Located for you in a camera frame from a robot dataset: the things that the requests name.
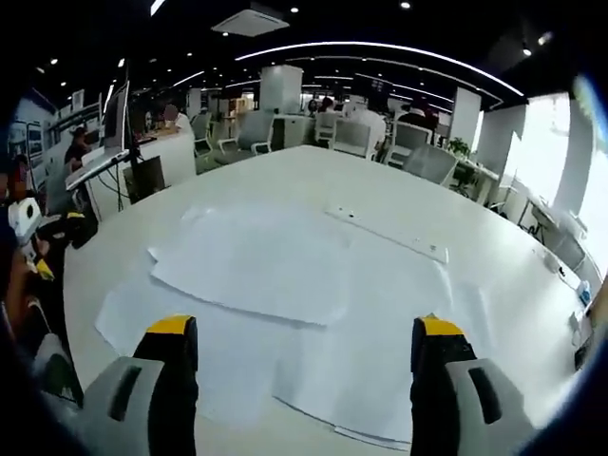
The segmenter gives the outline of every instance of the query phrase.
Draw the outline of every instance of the white paper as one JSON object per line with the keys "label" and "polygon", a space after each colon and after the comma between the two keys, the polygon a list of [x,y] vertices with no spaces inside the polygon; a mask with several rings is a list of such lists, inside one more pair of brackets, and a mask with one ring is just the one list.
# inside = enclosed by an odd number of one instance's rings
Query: white paper
{"label": "white paper", "polygon": [[438,263],[351,227],[351,301],[327,329],[288,339],[275,397],[322,421],[410,441],[411,333],[416,317],[449,307]]}
{"label": "white paper", "polygon": [[458,326],[478,358],[491,358],[496,350],[494,332],[489,326],[487,300],[477,285],[452,280],[451,305],[437,309],[435,316]]}
{"label": "white paper", "polygon": [[348,239],[323,214],[266,204],[206,213],[162,250],[153,276],[208,302],[329,325],[348,304]]}
{"label": "white paper", "polygon": [[130,356],[155,322],[193,315],[199,335],[198,413],[231,428],[253,425],[270,397],[290,326],[200,302],[154,279],[149,269],[142,267],[108,294],[97,330],[120,355]]}
{"label": "white paper", "polygon": [[410,451],[411,450],[411,443],[408,443],[408,442],[398,442],[395,440],[378,439],[371,435],[361,434],[359,432],[353,432],[351,430],[344,429],[343,427],[335,427],[333,430],[337,434],[351,437],[352,439],[359,440],[361,442],[365,442],[366,444],[376,445],[377,447],[397,449],[399,451]]}

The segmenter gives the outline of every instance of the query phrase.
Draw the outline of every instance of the computer monitor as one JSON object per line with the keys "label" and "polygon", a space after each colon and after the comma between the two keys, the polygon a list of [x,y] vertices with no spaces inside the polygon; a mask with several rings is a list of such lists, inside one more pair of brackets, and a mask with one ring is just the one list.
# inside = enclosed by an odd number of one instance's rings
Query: computer monitor
{"label": "computer monitor", "polygon": [[106,169],[126,160],[129,156],[129,150],[125,149],[124,143],[128,91],[129,82],[127,81],[108,100],[104,115],[104,152],[67,177],[66,190],[68,192],[89,179],[99,176]]}

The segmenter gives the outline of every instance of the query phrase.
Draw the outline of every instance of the white chair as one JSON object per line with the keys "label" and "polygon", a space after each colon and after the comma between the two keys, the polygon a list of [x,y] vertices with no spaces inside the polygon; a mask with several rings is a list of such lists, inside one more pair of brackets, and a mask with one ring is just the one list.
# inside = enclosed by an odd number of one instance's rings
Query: white chair
{"label": "white chair", "polygon": [[457,163],[458,159],[449,152],[427,144],[409,154],[403,170],[438,185],[449,186]]}
{"label": "white chair", "polygon": [[213,150],[211,145],[211,113],[198,114],[190,123],[194,132],[194,147],[197,157]]}
{"label": "white chair", "polygon": [[335,112],[319,112],[314,119],[314,140],[327,141],[330,149],[335,142],[335,123],[339,115]]}
{"label": "white chair", "polygon": [[373,160],[375,151],[370,150],[371,128],[362,123],[337,119],[333,150]]}
{"label": "white chair", "polygon": [[395,122],[392,128],[390,149],[384,158],[384,164],[403,169],[412,150],[429,144],[432,132],[421,126],[410,123]]}
{"label": "white chair", "polygon": [[230,164],[249,159],[260,153],[271,152],[273,113],[250,111],[243,116],[238,137],[218,142],[221,155],[216,161]]}

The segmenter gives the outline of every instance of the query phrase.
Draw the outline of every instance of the ceiling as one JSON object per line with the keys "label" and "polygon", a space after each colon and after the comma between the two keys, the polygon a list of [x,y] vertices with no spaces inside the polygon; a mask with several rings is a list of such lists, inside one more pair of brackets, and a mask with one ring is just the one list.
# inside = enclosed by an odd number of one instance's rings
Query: ceiling
{"label": "ceiling", "polygon": [[[248,8],[250,3],[245,1],[166,0],[152,17],[152,0],[86,2],[73,20],[48,18],[55,46],[49,42],[44,48],[36,63],[44,74],[33,70],[32,85],[61,107],[81,88],[86,103],[92,103],[100,92],[107,93],[114,79],[122,79],[127,67],[132,88],[149,89],[147,96],[151,96],[201,71],[176,90],[253,81],[259,79],[263,67],[276,63],[303,68],[304,85],[352,86],[348,79],[318,77],[364,74],[402,86],[393,88],[396,95],[426,97],[443,109],[451,109],[457,86],[479,90],[486,109],[569,89],[575,70],[554,28],[555,13],[549,13],[555,8],[548,8],[548,2],[525,8],[517,2],[506,6],[487,1],[409,2],[411,8],[403,9],[401,2],[393,0],[262,0],[265,8],[278,12],[290,26],[254,38],[224,37],[211,30]],[[298,7],[298,13],[290,12],[292,7]],[[541,47],[537,40],[547,31],[554,32],[554,38]],[[397,48],[301,47],[235,60],[269,48],[333,41],[389,44],[439,54],[500,78],[524,97],[470,68]],[[531,56],[523,55],[523,46],[532,50]],[[118,68],[122,58],[127,65]],[[57,59],[57,64],[52,65],[51,59]]]}

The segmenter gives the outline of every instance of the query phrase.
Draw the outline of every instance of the desk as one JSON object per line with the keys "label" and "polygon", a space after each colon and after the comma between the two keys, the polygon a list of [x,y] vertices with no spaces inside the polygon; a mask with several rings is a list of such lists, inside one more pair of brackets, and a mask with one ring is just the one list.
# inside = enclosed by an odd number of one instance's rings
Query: desk
{"label": "desk", "polygon": [[[86,154],[83,157],[84,164],[99,157],[104,152],[99,148]],[[144,160],[161,158],[162,174],[166,186],[176,185],[180,182],[196,176],[196,165],[194,157],[194,137],[187,133],[180,133],[168,136],[161,136],[156,141],[148,142],[141,146],[142,157]],[[119,181],[121,183],[121,193],[126,195],[126,183],[123,171],[131,165],[128,162],[119,164]],[[116,175],[116,169],[110,168],[109,172]],[[113,179],[107,172],[100,175],[104,182],[117,188]],[[118,213],[118,195],[106,188],[98,178],[88,180],[86,189],[91,197],[92,207],[99,222],[106,221],[112,215]],[[130,206],[129,198],[123,198],[123,206]]]}
{"label": "desk", "polygon": [[[399,238],[449,249],[450,273],[480,284],[498,348],[494,360],[520,389],[532,422],[544,425],[573,386],[567,321],[574,291],[542,263],[542,246],[513,223],[444,187],[389,166],[308,145],[224,166],[126,208],[82,249],[66,252],[66,326],[83,387],[117,354],[94,329],[105,295],[145,247],[176,229],[193,204],[244,200],[340,204]],[[409,353],[404,353],[408,362]],[[197,416],[199,452],[210,455],[393,455],[331,432],[328,425],[267,399],[252,429],[235,431]]]}

